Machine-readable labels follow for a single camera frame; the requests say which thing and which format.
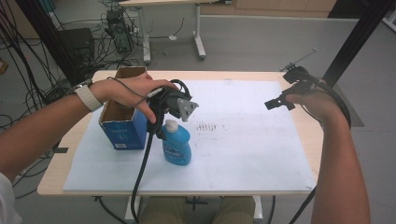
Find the white shirt sleeve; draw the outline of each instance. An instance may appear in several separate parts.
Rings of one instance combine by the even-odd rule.
[[[14,205],[15,196],[11,182],[0,173],[0,224],[22,223]]]

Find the hand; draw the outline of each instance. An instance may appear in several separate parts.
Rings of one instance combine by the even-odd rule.
[[[138,77],[119,78],[118,80],[125,84],[129,90],[118,81],[107,79],[95,82],[91,86],[91,91],[102,103],[112,100],[121,105],[134,106],[136,109],[140,110],[151,123],[155,123],[156,117],[149,108],[144,97],[151,91],[163,86],[177,89],[177,86],[167,80],[153,80],[147,72]]]
[[[305,105],[308,112],[322,123],[344,117],[332,97],[322,90],[311,91],[307,95],[290,94],[286,96],[286,100],[293,104]]]

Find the person's leg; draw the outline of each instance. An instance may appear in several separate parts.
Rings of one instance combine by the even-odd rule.
[[[256,203],[253,197],[225,197],[212,224],[248,224],[254,221]]]
[[[140,224],[186,223],[184,197],[150,197],[139,220]]]

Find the blue cardboard box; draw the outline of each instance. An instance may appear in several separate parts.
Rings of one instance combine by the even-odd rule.
[[[115,78],[136,77],[145,72],[146,67],[123,67]],[[99,124],[116,150],[145,148],[147,118],[139,110],[108,101],[99,118]]]

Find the blue plastic bottle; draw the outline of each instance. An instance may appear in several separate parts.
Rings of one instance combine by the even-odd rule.
[[[166,140],[163,140],[163,154],[175,165],[188,165],[191,161],[190,133],[176,121],[168,119],[163,125]]]

